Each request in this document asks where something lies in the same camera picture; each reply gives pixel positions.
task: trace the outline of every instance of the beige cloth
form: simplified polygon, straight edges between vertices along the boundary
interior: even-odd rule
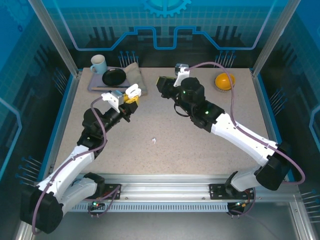
[[[148,93],[147,87],[144,83],[144,79],[141,75],[138,64],[136,62],[133,62],[123,70],[130,85],[132,86],[133,84],[138,84],[139,88],[141,89],[142,95],[146,95]]]

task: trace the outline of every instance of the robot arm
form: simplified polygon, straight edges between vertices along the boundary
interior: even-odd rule
[[[177,64],[177,78],[160,76],[157,88],[163,98],[173,99],[174,106],[181,107],[190,120],[199,128],[218,135],[248,153],[257,166],[242,172],[234,172],[225,183],[230,196],[256,186],[277,190],[287,175],[290,165],[286,159],[273,150],[256,142],[239,131],[230,116],[219,106],[206,100],[205,89],[195,77],[189,77],[185,71],[187,65]],[[287,146],[265,139],[237,123],[246,132],[270,146],[285,152]]]
[[[104,114],[98,109],[95,109],[95,112],[104,125],[105,132],[108,132],[121,119],[130,122],[131,114],[138,108],[141,89],[137,84],[134,84],[125,91],[125,94],[112,91],[103,93],[101,96],[102,100],[107,101],[112,108]],[[35,223],[36,228],[47,234],[57,228],[63,216],[74,205],[85,198],[100,197],[104,193],[105,180],[94,173],[86,174],[80,182],[69,187],[78,174],[92,163],[103,150],[103,148],[95,150],[103,144],[104,135],[91,108],[84,113],[83,118],[84,130],[70,156],[46,179],[36,186],[26,186],[22,192],[20,219],[31,225],[36,204],[49,185],[40,202]],[[57,171],[59,171],[58,175],[52,181]]]

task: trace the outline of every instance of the glass wall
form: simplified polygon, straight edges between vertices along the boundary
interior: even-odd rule
[[[253,67],[288,0],[44,0],[78,67]]]
[[[306,174],[306,183],[300,186],[303,193],[311,189],[320,191],[318,9],[319,1],[300,2],[260,73],[275,116],[274,126],[278,128],[282,140],[292,146],[293,159]],[[311,217],[319,215],[319,206],[311,209],[315,211],[310,214]]]
[[[12,239],[70,73],[28,1],[0,0],[0,32],[0,238]]]

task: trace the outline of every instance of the speckled surface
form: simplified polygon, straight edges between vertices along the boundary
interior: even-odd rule
[[[83,173],[103,174],[231,174],[256,165],[245,152],[219,136],[193,125],[190,119],[178,116],[174,102],[161,98],[156,87],[158,76],[174,77],[174,68],[141,68],[148,95],[131,122],[122,120],[108,133],[108,143],[98,158]],[[214,89],[218,68],[196,68],[197,77],[205,89],[206,99],[230,112],[231,93]],[[267,131],[257,95],[247,68],[232,68],[236,78],[235,119],[252,131],[267,137]],[[83,130],[84,112],[99,93],[88,92],[92,73],[84,68],[66,125],[55,167],[71,153]],[[96,107],[105,112],[107,103]]]

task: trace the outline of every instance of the metal bracket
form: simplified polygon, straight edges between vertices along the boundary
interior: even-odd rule
[[[249,198],[254,199],[254,190],[252,188],[248,189],[248,193],[241,191],[236,194],[236,196],[231,197],[226,193],[226,187],[224,184],[209,184],[210,199],[211,200],[248,200]]]
[[[108,195],[109,193],[111,193],[116,187],[118,187],[120,185],[120,188],[115,196],[115,199],[114,200],[119,200],[120,199],[120,196],[121,196],[121,184],[104,184],[104,190],[103,190],[103,194],[102,196],[100,196],[101,198],[103,198],[104,196]],[[88,197],[88,199],[96,199],[95,197],[93,196],[90,196]],[[107,197],[105,200],[112,200],[113,198],[113,195]]]

